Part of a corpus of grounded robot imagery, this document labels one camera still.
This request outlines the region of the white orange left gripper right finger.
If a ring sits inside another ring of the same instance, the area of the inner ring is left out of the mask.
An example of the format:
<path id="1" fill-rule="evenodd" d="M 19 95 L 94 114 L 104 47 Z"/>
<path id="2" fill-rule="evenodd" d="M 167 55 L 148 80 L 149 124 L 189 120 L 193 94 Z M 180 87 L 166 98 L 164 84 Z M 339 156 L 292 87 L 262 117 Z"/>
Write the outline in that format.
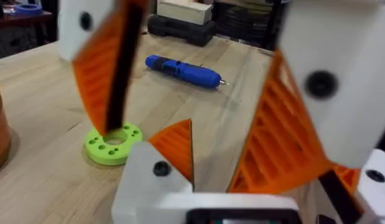
<path id="1" fill-rule="evenodd" d="M 374 149 L 360 170 L 354 170 L 355 188 L 346 184 L 345 177 L 331 170 L 319 181 L 338 215 L 331 218 L 318 215 L 319 223 L 385 224 L 385 151 Z"/>

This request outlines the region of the finger of the white orange right gripper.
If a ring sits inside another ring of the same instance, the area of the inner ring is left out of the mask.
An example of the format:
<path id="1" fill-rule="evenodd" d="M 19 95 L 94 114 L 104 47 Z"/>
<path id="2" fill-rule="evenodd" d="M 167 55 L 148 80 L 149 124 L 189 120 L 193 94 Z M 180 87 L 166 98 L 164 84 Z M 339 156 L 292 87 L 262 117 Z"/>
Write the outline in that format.
<path id="1" fill-rule="evenodd" d="M 71 63 L 86 113 L 105 135 L 123 112 L 147 0 L 61 0 L 58 50 Z"/>
<path id="2" fill-rule="evenodd" d="M 228 190 L 363 167 L 385 132 L 385 2 L 293 1 Z"/>

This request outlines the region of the white orange left gripper left finger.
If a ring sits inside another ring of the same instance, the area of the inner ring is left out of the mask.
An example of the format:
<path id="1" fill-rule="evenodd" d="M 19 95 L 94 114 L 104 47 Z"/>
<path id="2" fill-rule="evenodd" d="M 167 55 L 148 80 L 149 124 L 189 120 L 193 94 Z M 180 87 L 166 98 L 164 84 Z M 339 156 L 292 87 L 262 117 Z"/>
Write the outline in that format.
<path id="1" fill-rule="evenodd" d="M 194 190 L 192 121 L 132 145 L 114 197 L 114 223 L 185 223 Z"/>

